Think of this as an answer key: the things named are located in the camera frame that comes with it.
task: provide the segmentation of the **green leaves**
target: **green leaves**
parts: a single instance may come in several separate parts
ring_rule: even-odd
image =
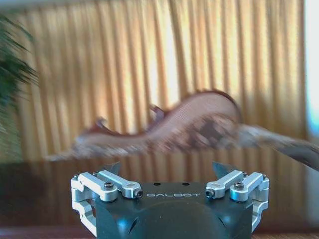
[[[16,55],[27,51],[14,39],[17,32],[33,40],[21,25],[0,13],[0,106],[14,105],[20,82],[36,83],[36,72]]]

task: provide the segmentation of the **table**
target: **table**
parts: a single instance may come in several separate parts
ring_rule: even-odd
[[[242,148],[2,164],[0,238],[92,238],[71,208],[70,179],[118,161],[120,176],[138,182],[213,181],[214,161],[247,173],[265,173],[271,185],[269,208],[255,238],[278,233],[319,235],[319,172],[270,148]]]

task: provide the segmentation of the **curtain fold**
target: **curtain fold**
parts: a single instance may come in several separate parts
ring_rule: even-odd
[[[140,132],[149,105],[170,108],[198,90],[229,93],[245,123],[304,138],[302,0],[86,0],[28,8],[18,18],[26,160],[69,148],[96,117]]]

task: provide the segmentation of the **silver metal bracket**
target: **silver metal bracket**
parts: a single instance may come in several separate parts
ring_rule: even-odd
[[[268,208],[269,179],[261,173],[252,173],[246,176],[234,170],[215,182],[206,185],[206,196],[211,199],[225,196],[230,190],[230,198],[235,202],[246,202],[248,198],[253,201],[252,232],[259,224],[262,211]]]
[[[83,225],[96,236],[96,219],[88,199],[100,199],[113,202],[118,191],[126,198],[136,199],[143,196],[141,186],[137,182],[127,181],[107,170],[93,173],[76,174],[71,179],[72,208],[80,214]]]
[[[234,170],[217,181],[206,184],[206,196],[216,199],[223,198],[225,192],[236,182],[242,181],[244,174],[242,171]]]

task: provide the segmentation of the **wooden table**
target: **wooden table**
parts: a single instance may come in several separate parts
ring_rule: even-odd
[[[289,238],[318,238],[319,172],[269,148],[2,164],[0,238],[92,238],[71,208],[70,179],[117,161],[120,176],[139,182],[212,181],[213,161],[263,172],[270,179],[270,202],[255,238],[291,233],[303,235]]]

